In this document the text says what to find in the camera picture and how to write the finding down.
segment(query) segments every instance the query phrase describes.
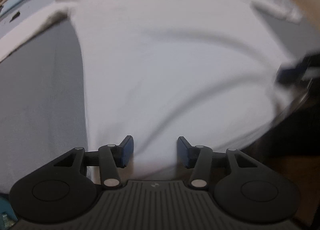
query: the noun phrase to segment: ribbed black surface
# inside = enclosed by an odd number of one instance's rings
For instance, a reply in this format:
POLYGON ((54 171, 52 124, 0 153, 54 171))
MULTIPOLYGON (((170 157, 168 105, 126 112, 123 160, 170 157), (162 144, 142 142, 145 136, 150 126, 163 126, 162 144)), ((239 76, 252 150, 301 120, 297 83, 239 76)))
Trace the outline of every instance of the ribbed black surface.
POLYGON ((85 215, 57 225, 19 221, 13 230, 254 230, 298 229, 290 221, 257 226, 234 220, 220 211, 205 191, 182 181, 129 181, 105 191, 85 215))

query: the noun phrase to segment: white cloth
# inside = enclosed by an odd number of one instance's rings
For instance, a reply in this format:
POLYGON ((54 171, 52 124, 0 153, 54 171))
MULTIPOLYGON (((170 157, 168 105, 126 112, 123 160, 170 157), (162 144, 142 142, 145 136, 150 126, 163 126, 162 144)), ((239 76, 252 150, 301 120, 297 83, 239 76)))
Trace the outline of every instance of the white cloth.
POLYGON ((288 53, 241 0, 57 0, 0 40, 0 60, 57 12, 80 42, 89 151, 132 135, 131 178, 174 177, 179 136, 244 147, 293 100, 274 85, 288 53))

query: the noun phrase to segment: black object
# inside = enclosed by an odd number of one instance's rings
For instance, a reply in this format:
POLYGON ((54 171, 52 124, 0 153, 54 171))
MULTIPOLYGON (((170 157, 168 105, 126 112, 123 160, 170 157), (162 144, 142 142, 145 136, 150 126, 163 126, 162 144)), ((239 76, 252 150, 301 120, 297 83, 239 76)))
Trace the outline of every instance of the black object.
POLYGON ((11 20, 9 22, 14 21, 19 16, 20 16, 20 11, 17 11, 16 14, 13 15, 13 17, 11 18, 11 20))
POLYGON ((12 187, 10 200, 20 218, 12 229, 298 229, 289 220, 299 204, 290 181, 236 149, 214 153, 179 137, 177 150, 185 166, 194 168, 187 185, 122 185, 116 167, 129 161, 131 136, 119 146, 100 147, 97 157, 75 148, 12 187), (100 187, 85 177, 85 166, 97 163, 100 187), (212 167, 227 168, 228 175, 210 188, 212 167))
POLYGON ((320 155, 320 103, 293 112, 263 140, 267 157, 320 155))
POLYGON ((306 55, 293 68, 280 67, 276 80, 285 86, 296 85, 301 88, 307 88, 310 95, 319 96, 320 53, 306 55))

